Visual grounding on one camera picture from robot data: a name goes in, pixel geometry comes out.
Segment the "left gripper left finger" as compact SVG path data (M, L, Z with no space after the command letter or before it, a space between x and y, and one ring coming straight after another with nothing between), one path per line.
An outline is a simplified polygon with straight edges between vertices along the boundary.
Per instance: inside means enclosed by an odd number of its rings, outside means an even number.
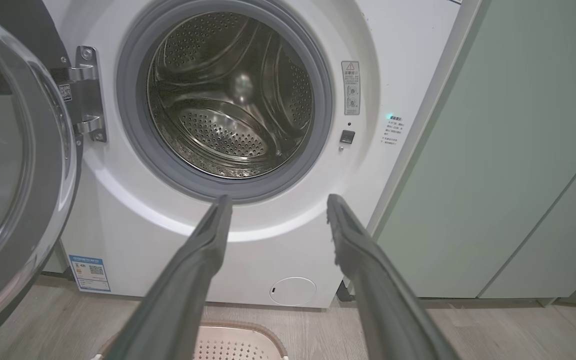
M221 269L233 201L218 197L164 267L104 356L190 360L211 280Z

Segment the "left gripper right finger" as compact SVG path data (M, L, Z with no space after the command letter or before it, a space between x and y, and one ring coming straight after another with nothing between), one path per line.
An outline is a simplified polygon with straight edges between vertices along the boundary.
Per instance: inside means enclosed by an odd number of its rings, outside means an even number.
M371 360L457 360L418 297L339 194L327 197L334 262L355 287Z

